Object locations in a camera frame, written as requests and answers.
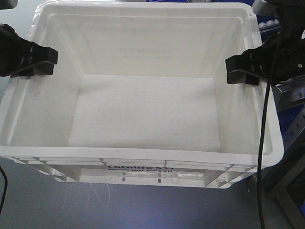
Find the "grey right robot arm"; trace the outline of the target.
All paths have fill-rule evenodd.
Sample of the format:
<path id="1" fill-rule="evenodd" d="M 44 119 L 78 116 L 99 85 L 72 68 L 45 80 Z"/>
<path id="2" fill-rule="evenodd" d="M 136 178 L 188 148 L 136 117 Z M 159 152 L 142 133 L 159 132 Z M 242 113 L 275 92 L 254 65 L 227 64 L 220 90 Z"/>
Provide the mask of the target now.
<path id="1" fill-rule="evenodd" d="M 281 26 L 263 45 L 225 60 L 228 84 L 258 85 L 271 78 L 278 84 L 305 74 L 305 2 L 303 0 L 257 0 L 255 14 L 269 7 Z"/>

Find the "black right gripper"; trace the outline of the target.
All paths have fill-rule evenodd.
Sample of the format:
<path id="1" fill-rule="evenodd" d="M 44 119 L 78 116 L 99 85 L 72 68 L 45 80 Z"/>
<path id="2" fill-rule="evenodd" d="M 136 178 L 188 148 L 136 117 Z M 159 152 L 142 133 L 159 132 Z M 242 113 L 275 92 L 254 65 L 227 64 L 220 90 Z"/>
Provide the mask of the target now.
<path id="1" fill-rule="evenodd" d="M 274 33 L 262 46 L 227 58 L 225 66 L 228 84 L 259 85 L 259 79 L 266 81 L 271 70 L 273 83 L 300 77 L 305 74 L 305 29 L 288 36 Z"/>

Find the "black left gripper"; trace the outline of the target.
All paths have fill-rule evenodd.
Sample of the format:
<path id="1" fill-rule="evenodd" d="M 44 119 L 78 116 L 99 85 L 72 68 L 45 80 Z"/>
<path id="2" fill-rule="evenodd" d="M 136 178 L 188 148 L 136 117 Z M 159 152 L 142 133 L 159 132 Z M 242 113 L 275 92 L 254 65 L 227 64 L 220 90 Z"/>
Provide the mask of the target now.
<path id="1" fill-rule="evenodd" d="M 58 51 L 20 37 L 7 25 L 0 25 L 0 75 L 52 75 Z"/>

